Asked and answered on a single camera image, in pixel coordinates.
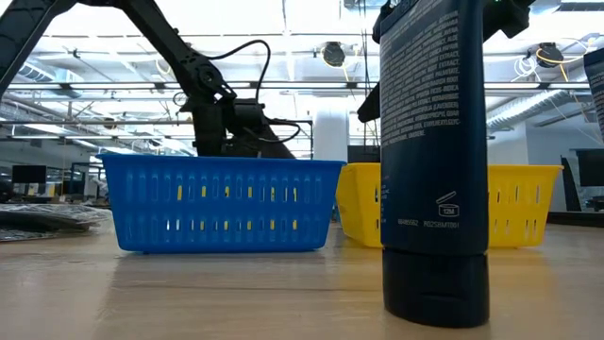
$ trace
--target computer monitor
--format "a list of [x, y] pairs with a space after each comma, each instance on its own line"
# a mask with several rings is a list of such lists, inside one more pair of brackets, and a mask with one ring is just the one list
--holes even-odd
[[604, 186], [604, 149], [577, 150], [577, 157], [580, 185]]
[[45, 165], [13, 165], [12, 183], [45, 183]]

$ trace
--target black cable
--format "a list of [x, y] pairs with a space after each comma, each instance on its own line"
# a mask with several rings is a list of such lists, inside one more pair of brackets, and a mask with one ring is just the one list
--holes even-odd
[[268, 144], [283, 144], [286, 142], [289, 142], [290, 140], [294, 139], [295, 137], [297, 137], [300, 132], [302, 132], [302, 127], [300, 127], [300, 125], [298, 125], [297, 123], [292, 123], [292, 122], [288, 122], [286, 120], [281, 120], [281, 119], [270, 119], [267, 118], [268, 122], [270, 125], [281, 125], [281, 126], [289, 126], [289, 127], [295, 127], [298, 128], [298, 130], [290, 137], [284, 139], [284, 140], [267, 140], [266, 138], [262, 138], [261, 136], [257, 135], [256, 132], [252, 131], [250, 128], [248, 127], [244, 127], [243, 130], [247, 133], [249, 133], [252, 137], [256, 138], [257, 140], [264, 142], [264, 143], [268, 143]]
[[258, 84], [256, 85], [256, 101], [259, 101], [260, 99], [260, 87], [262, 86], [262, 82], [264, 81], [264, 76], [266, 75], [266, 71], [268, 70], [268, 65], [271, 62], [271, 46], [268, 45], [267, 42], [265, 42], [264, 40], [260, 40], [260, 39], [256, 39], [250, 42], [246, 42], [243, 45], [229, 51], [226, 52], [223, 55], [220, 56], [215, 56], [215, 57], [208, 57], [209, 60], [222, 60], [224, 58], [228, 58], [232, 55], [234, 55], [235, 53], [243, 50], [244, 48], [251, 46], [253, 44], [263, 44], [264, 47], [266, 47], [266, 62], [264, 62], [264, 68], [262, 68], [262, 73], [260, 74], [260, 79], [258, 80]]

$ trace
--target blue plastic basket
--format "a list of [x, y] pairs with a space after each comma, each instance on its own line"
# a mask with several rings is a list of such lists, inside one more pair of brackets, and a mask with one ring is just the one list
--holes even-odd
[[145, 252], [325, 245], [338, 161], [101, 155], [118, 244]]

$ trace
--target bottle label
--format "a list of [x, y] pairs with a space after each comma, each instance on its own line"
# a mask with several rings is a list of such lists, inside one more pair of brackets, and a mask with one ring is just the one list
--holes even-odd
[[402, 5], [380, 41], [382, 243], [476, 253], [488, 240], [482, 5]]

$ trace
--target desk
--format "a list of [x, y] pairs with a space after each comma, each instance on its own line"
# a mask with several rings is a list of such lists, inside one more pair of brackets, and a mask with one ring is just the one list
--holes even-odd
[[0, 332], [12, 339], [598, 339], [604, 229], [548, 226], [490, 251], [491, 322], [436, 329], [383, 309], [381, 252], [340, 229], [299, 254], [139, 255], [109, 232], [0, 245]]

